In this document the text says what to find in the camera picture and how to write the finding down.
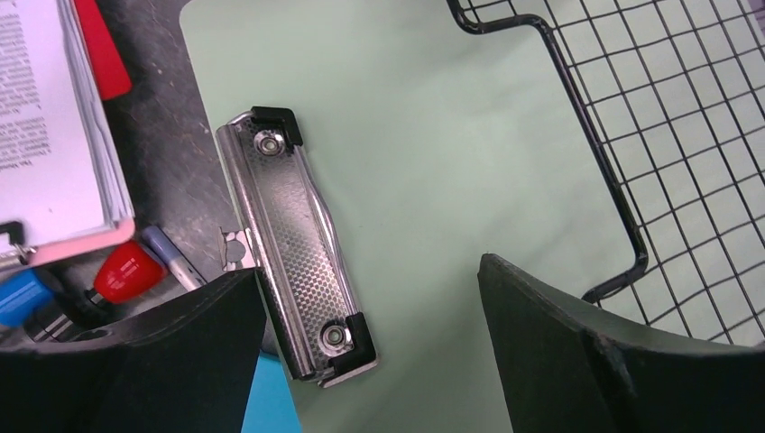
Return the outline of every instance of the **blue object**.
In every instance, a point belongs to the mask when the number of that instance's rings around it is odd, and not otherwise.
[[[33,269],[0,283],[0,325],[18,327],[38,307],[53,299],[53,292]]]
[[[144,228],[141,232],[141,238],[165,263],[183,257],[175,244],[157,226]]]
[[[300,420],[279,358],[261,354],[255,367],[242,433],[300,433]]]

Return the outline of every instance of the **clipboard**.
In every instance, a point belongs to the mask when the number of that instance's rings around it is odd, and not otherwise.
[[[8,235],[10,253],[0,254],[0,272],[16,271],[56,262],[91,251],[126,242],[135,234],[135,221],[127,218],[117,222],[114,229],[95,235],[86,235],[46,245],[27,245],[22,223],[10,221],[0,224],[0,235]]]

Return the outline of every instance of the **black plastic part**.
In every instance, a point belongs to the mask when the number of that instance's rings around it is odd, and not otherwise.
[[[481,301],[512,429],[760,432],[765,350],[601,310],[487,254]]]
[[[373,363],[377,359],[377,351],[374,349],[364,313],[349,316],[346,318],[346,325],[351,331],[354,349],[329,360],[329,364],[335,368],[335,376],[350,373],[357,368]]]
[[[609,162],[608,155],[595,132],[593,121],[587,113],[584,100],[582,99],[578,88],[576,88],[571,72],[566,66],[566,62],[564,61],[558,42],[555,39],[555,35],[552,32],[552,28],[542,17],[533,14],[515,15],[513,17],[503,18],[489,23],[476,23],[465,16],[465,9],[460,4],[459,0],[447,0],[447,3],[459,27],[471,34],[487,34],[521,25],[530,25],[539,31],[539,34],[542,36],[542,40],[548,49],[553,65],[558,72],[558,76],[563,83],[563,87],[566,90],[568,99],[571,101],[571,106],[574,108],[576,117],[582,126],[585,138],[590,144],[590,149],[597,161],[601,174],[603,174],[605,184],[608,187],[608,192],[611,194],[613,203],[619,212],[619,217],[622,219],[622,224],[627,231],[632,250],[635,253],[635,261],[630,269],[596,285],[588,290],[582,299],[590,303],[596,303],[598,300],[608,296],[608,294],[620,290],[638,280],[643,276],[648,267],[648,249],[643,241],[638,224],[635,221],[635,216],[630,211],[627,198],[624,196],[619,181],[613,172],[613,167]]]
[[[35,342],[64,343],[88,330],[80,323],[67,316],[58,300],[53,299],[24,320],[23,331]]]
[[[114,321],[114,305],[106,303],[97,307],[85,291],[66,288],[53,296],[66,316],[85,329],[102,327]]]
[[[0,347],[0,429],[239,433],[265,326],[255,284],[228,272],[76,342]]]
[[[287,146],[302,146],[303,136],[300,135],[298,119],[289,108],[276,108],[272,106],[254,106],[253,121],[257,124],[276,124],[284,131]]]
[[[0,235],[8,235],[8,242],[10,245],[24,245],[26,238],[23,232],[23,224],[18,221],[10,221],[0,224]]]

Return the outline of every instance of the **wire basket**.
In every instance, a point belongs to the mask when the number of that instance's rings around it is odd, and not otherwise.
[[[448,2],[471,33],[537,25],[572,80],[649,259],[588,300],[681,335],[762,342],[763,0]]]

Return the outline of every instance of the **black plastic corner cap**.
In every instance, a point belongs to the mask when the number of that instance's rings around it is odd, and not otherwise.
[[[298,119],[289,108],[254,106],[251,111],[253,119],[257,122],[279,124],[284,130],[288,145],[303,145],[303,137],[300,135],[300,129],[298,128]]]
[[[0,224],[0,235],[8,235],[8,241],[11,245],[24,245],[23,225],[18,221],[10,221]]]
[[[342,354],[329,360],[335,368],[335,376],[340,376],[357,368],[373,363],[377,359],[377,351],[374,349],[369,327],[366,325],[364,313],[356,313],[346,318],[348,330],[354,341],[354,348],[346,354]]]

